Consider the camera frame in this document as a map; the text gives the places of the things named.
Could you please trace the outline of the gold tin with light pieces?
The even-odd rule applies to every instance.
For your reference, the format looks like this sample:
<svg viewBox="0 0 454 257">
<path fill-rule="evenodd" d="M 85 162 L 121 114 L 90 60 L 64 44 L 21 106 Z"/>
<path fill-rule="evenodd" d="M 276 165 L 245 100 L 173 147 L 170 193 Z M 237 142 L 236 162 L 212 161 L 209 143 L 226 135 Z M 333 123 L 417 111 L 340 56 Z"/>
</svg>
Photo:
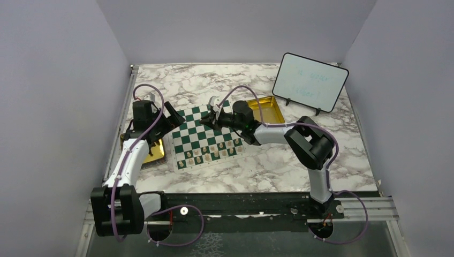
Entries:
<svg viewBox="0 0 454 257">
<path fill-rule="evenodd" d="M 278 106 L 277 100 L 274 96 L 267 96 L 259 98 L 259 102 L 262 108 L 262 114 L 265 123 L 269 124 L 283 124 L 285 119 Z M 259 111 L 258 103 L 255 99 L 247 101 L 248 106 L 253 110 L 254 118 L 258 121 L 262 121 Z"/>
</svg>

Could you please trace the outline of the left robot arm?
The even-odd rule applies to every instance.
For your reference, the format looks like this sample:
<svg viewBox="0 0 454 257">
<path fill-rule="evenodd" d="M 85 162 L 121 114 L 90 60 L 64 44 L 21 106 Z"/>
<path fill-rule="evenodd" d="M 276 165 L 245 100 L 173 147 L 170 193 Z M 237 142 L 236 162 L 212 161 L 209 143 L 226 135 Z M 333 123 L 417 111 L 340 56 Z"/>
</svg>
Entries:
<svg viewBox="0 0 454 257">
<path fill-rule="evenodd" d="M 146 214 L 135 189 L 139 171 L 152 154 L 152 146 L 185 122 L 169 102 L 164 107 L 169 116 L 153 101 L 133 102 L 133 119 L 124 133 L 120 159 L 109 179 L 90 194 L 98 236 L 125 237 L 142 232 Z"/>
</svg>

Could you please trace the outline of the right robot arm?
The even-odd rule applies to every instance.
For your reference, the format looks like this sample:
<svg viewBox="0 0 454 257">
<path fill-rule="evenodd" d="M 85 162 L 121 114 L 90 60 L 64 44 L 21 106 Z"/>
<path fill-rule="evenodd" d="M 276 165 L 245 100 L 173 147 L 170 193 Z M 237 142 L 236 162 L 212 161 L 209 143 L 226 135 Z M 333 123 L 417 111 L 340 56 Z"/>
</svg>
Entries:
<svg viewBox="0 0 454 257">
<path fill-rule="evenodd" d="M 235 102 L 231 113 L 211 101 L 210 111 L 201 117 L 200 123 L 216 131 L 232 129 L 249 145 L 289 145 L 308 170 L 312 199 L 309 212 L 317 218 L 330 212 L 329 202 L 333 200 L 334 194 L 328 169 L 338 155 L 339 145 L 331 133 L 319 127 L 311 118 L 303 116 L 295 123 L 266 124 L 255 119 L 246 101 Z"/>
</svg>

